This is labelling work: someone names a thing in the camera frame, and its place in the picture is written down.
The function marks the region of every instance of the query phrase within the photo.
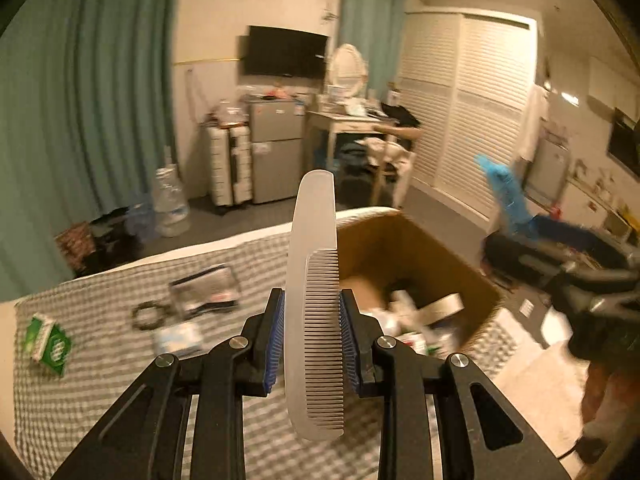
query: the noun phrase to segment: white comb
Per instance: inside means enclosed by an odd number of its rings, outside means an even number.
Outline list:
[[[289,418],[309,440],[341,436],[342,339],[334,176],[307,173],[289,239],[284,307],[284,374]]]

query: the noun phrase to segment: louvered door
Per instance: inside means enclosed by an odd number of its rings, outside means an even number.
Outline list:
[[[535,70],[529,28],[465,16],[446,146],[435,186],[485,217],[494,200],[479,153],[510,164]]]
[[[401,60],[401,103],[421,122],[414,177],[432,186],[442,154],[460,44],[461,14],[409,14]]]

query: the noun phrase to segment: large clear plastic bottle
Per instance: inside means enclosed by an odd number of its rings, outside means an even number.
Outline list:
[[[189,230],[189,204],[175,165],[156,170],[153,198],[158,234],[174,237]]]

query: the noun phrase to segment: teal curtain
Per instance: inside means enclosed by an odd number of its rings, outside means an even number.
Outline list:
[[[369,63],[370,89],[386,97],[387,83],[396,77],[404,0],[342,0],[338,45],[350,43]]]
[[[174,145],[174,0],[26,0],[0,36],[0,300],[72,277],[54,236],[148,192]]]

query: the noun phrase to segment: white suitcase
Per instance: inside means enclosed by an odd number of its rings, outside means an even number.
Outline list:
[[[252,198],[249,128],[206,126],[209,136],[211,199],[216,206],[233,206]]]

